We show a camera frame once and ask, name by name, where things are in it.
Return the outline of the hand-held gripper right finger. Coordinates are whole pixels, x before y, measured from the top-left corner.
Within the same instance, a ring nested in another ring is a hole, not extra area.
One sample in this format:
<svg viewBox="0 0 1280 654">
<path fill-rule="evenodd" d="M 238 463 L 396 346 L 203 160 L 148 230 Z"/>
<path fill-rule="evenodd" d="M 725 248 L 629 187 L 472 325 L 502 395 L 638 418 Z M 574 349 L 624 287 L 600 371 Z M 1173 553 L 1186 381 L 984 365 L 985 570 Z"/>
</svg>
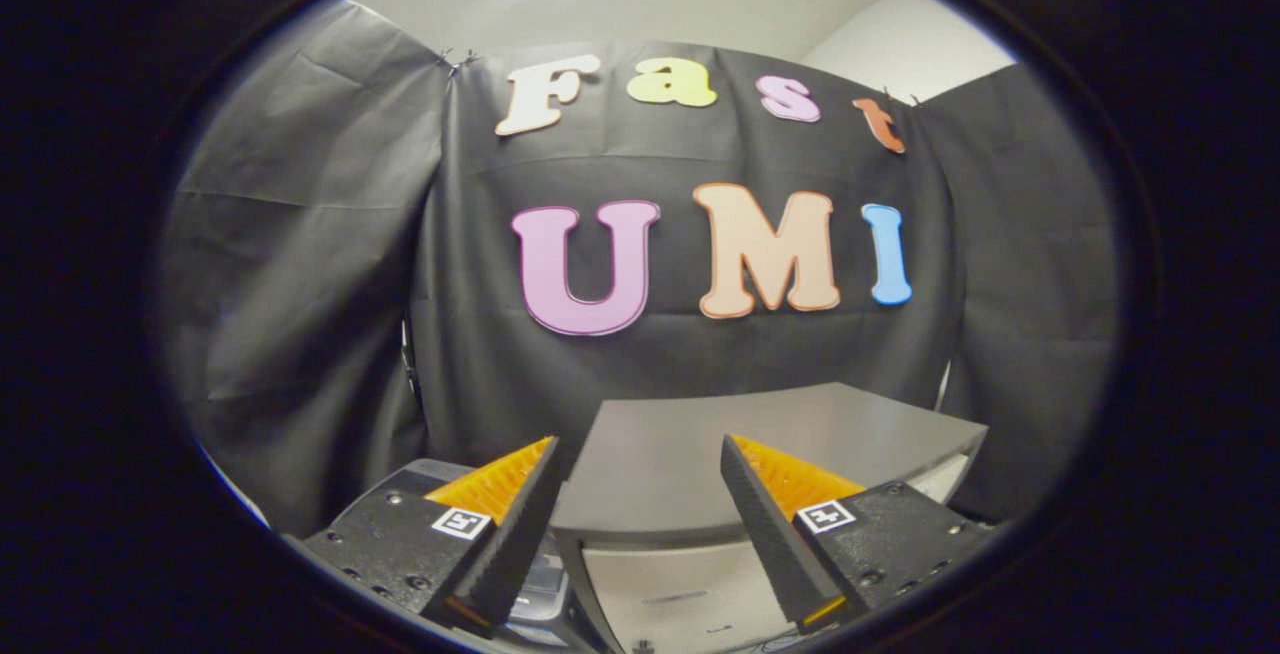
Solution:
<svg viewBox="0 0 1280 654">
<path fill-rule="evenodd" d="M 800 634 L 925 590 L 1000 531 L 902 480 L 861 488 L 746 436 L 724 436 L 719 474 L 783 617 Z"/>
</svg>

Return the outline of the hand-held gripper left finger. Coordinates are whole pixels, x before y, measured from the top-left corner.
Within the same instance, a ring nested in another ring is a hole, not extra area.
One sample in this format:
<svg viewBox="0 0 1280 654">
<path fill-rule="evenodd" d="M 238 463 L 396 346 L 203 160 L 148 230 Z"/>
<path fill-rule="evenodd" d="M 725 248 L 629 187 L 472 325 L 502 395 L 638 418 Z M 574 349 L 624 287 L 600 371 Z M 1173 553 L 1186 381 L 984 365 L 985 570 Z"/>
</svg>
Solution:
<svg viewBox="0 0 1280 654">
<path fill-rule="evenodd" d="M 538 557 L 562 484 L 558 436 L 477 468 L 417 459 L 301 546 L 407 616 L 489 639 Z"/>
</svg>

